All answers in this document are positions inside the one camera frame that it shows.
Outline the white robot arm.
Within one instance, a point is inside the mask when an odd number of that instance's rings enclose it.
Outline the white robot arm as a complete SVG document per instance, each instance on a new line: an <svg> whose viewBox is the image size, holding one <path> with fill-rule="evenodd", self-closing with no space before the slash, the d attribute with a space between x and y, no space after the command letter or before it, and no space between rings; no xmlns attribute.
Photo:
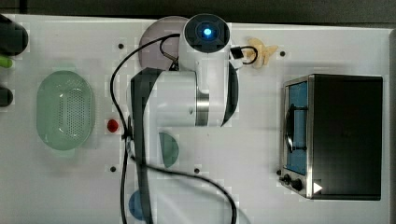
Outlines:
<svg viewBox="0 0 396 224"><path fill-rule="evenodd" d="M152 181L157 174L198 179L222 192L237 219L230 194L212 180L174 170L165 162L164 136L175 127L221 127L238 103L238 77L231 64L231 30L222 18L198 14L177 35L175 71L146 67L129 85L133 136L131 150L137 167L140 202L147 224L159 224L154 206L158 196Z"/></svg>

